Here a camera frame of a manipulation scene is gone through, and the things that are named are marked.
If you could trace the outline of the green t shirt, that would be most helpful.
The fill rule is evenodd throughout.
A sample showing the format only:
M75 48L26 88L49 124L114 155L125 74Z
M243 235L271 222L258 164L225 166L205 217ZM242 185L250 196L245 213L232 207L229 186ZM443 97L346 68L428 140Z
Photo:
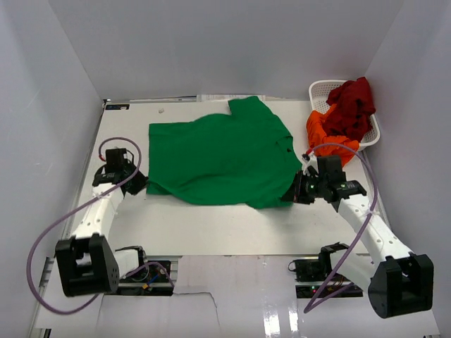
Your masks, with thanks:
M149 195L200 206L290 206L280 198L302 165L283 121L255 96L229 112L149 125Z

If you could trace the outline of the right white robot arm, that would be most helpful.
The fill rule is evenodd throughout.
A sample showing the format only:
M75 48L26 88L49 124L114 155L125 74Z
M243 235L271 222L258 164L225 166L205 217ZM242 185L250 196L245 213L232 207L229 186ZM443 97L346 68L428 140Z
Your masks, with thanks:
M357 287L365 292L374 312L383 319L429 311L433 305L434 265L426 255L415 254L376 214L356 180L348 180L339 156L304 154L302 169L284 196L298 204L323 199L355 231L350 245L323 246L316 259L295 261L299 282L319 282L306 307Z

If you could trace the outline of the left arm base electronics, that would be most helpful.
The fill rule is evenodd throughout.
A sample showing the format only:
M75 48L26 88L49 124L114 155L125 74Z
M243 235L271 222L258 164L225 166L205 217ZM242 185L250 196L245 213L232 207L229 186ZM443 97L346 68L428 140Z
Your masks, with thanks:
M118 296L172 296L177 280L178 262L159 260L141 269L131 277L120 280Z

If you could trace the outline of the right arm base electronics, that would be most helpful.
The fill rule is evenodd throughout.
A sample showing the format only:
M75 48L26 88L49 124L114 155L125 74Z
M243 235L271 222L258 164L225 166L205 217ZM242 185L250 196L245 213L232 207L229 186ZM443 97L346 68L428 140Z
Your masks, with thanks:
M288 271L295 275L295 290L298 299L311 299L318 293L320 286L327 277L317 258L293 260L288 264ZM349 283L350 281L344 276L335 275L328 286L319 294L319 298L322 299L341 289L345 290L335 296L336 298L363 297L363 291L357 286L353 285L348 289Z

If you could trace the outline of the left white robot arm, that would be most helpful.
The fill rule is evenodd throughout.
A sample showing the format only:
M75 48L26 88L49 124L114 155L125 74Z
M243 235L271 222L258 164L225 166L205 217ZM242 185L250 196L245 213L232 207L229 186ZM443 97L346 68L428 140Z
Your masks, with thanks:
M128 159L129 154L124 148L106 150L105 164L94 174L94 203L86 208L70 238L56 244L61 285L68 297L114 293L126 275L134 281L148 275L142 247L113 250L108 242L125 196L134 196L147 185L147 177Z

